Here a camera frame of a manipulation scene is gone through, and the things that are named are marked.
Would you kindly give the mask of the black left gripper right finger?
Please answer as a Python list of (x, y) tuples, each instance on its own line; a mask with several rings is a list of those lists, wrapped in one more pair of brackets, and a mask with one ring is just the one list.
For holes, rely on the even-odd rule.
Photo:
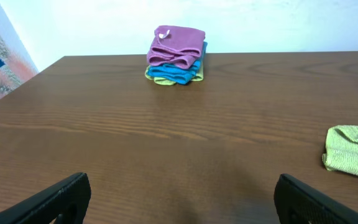
[(273, 195), (281, 224), (358, 224), (358, 213), (289, 174), (281, 174)]

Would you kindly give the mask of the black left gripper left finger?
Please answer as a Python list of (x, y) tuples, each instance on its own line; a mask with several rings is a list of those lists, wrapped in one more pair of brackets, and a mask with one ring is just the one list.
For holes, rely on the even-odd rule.
[(0, 224), (82, 224), (90, 198), (88, 176), (78, 172), (0, 212)]

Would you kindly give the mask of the light green cloth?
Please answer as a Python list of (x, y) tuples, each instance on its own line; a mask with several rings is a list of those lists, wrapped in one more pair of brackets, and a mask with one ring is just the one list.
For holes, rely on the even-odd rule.
[(358, 176), (358, 126), (338, 125), (328, 129), (322, 155), (325, 168)]

